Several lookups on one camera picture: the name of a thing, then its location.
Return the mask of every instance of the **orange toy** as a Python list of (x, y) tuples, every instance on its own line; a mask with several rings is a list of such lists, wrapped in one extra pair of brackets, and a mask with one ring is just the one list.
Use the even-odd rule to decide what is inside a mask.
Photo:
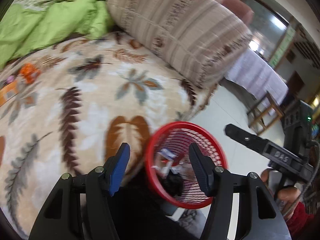
[(24, 64), (20, 69), (20, 75), (24, 77), (27, 84), (32, 84), (40, 73), (41, 71), (31, 63)]

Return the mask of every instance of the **white floor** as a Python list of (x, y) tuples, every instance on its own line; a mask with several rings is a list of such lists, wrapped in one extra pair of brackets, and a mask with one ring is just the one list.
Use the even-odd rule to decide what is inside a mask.
[[(224, 85), (233, 92), (230, 92), (224, 86), (219, 86), (210, 101), (210, 105), (193, 118), (191, 122), (205, 128), (218, 140), (226, 155), (230, 172), (247, 175), (249, 172), (254, 171), (261, 174), (268, 167), (268, 159), (233, 141), (224, 134), (224, 127), (229, 123), (254, 134), (254, 131), (248, 128), (247, 107), (235, 96), (235, 94), (238, 97), (244, 96), (242, 88), (226, 81)], [(284, 133), (280, 121), (263, 133), (262, 137), (283, 146)], [(239, 197), (238, 194), (234, 194), (234, 205), (228, 233), (228, 239), (230, 240), (235, 239), (238, 206)], [(205, 216), (208, 215), (209, 209), (210, 206), (202, 209)]]

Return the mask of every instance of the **green comforter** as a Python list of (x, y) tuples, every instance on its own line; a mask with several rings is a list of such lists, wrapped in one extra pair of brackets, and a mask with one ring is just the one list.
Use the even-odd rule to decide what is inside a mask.
[(112, 26), (106, 0), (16, 0), (0, 22), (0, 70), (8, 60), (63, 41), (71, 33), (97, 39)]

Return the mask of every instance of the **wire basket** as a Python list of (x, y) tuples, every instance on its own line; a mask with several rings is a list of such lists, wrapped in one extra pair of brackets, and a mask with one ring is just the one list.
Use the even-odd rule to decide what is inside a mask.
[(184, 179), (181, 196), (169, 195), (162, 187), (153, 166), (155, 154), (163, 148), (176, 154), (179, 160), (184, 157), (188, 160), (189, 145), (193, 142), (198, 144), (202, 154), (209, 156), (215, 165), (228, 168), (226, 157), (217, 140), (205, 129), (190, 122), (172, 122), (161, 127), (150, 138), (146, 148), (145, 167), (149, 185), (169, 203), (186, 209), (203, 208), (211, 204), (212, 198), (200, 190), (196, 179), (195, 181)]

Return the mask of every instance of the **beige pillow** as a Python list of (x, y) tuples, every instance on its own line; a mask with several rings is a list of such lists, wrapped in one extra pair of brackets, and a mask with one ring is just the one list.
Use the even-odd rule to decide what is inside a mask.
[(194, 85), (218, 82), (251, 32), (214, 0), (108, 0), (116, 24)]

